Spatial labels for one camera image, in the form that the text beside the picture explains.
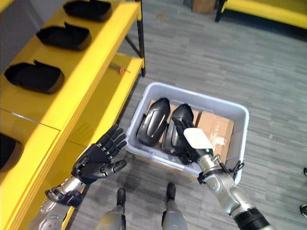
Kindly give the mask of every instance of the cardboard box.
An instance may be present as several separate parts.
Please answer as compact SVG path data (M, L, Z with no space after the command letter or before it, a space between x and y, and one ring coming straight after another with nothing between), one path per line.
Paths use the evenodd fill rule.
M198 13L210 13L215 7L216 0L194 0L192 11Z
M221 156L225 163L234 122L228 118L209 112L202 112L197 124L213 145L213 152Z

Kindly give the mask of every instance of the white plastic bin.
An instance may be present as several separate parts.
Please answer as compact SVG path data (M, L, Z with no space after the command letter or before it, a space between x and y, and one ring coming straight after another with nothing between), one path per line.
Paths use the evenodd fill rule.
M233 120L234 129L229 143L226 167L233 168L238 160L243 161L249 119L248 110L244 106L159 82L151 83L145 89L127 130L127 151L195 176L201 172L198 164L183 165L177 157L171 156L157 147L145 146L137 140L136 132L150 101L158 100L161 97L168 98L171 104L188 103L192 109L212 112ZM242 170L236 175L236 184L241 180L241 173Z

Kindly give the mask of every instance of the cardboard box on floor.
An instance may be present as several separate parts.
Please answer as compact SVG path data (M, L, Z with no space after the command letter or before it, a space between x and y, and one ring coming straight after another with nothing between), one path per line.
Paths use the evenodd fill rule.
M210 13L214 9L216 0L194 0L192 11L198 13Z
M154 102L155 100L150 101L146 114ZM170 104L171 110L167 118L168 123L170 122L172 113L177 107L177 105ZM200 112L194 109L192 109L192 112L194 115L193 124L204 131L212 143L214 155L219 154L221 156L221 160L225 163L234 122L228 118L209 112ZM160 146L162 144L163 137L164 133L159 140Z

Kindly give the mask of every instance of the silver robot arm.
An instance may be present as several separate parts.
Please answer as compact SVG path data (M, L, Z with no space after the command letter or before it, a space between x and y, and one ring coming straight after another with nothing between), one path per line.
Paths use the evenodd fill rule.
M238 227L241 230L275 230L257 210L249 196L235 184L220 156L213 156L212 145L204 132L189 121L174 119L174 123L190 158L201 168L199 183L207 184Z
M81 203L80 192L84 187L83 182L71 176L63 184L47 190L48 198L29 224L28 230L60 230L69 208Z
M61 185L45 191L47 199L28 230L60 230L69 208L81 203L81 191L87 184L112 176L126 166L125 160L111 161L127 144L124 141L126 135L122 132L122 128L114 125L95 144L84 150L75 162L71 176Z

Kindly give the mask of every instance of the white label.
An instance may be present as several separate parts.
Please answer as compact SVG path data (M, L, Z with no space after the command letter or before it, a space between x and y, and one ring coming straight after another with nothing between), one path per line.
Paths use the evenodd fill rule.
M183 135L194 149L212 149L211 142L200 128L187 128Z

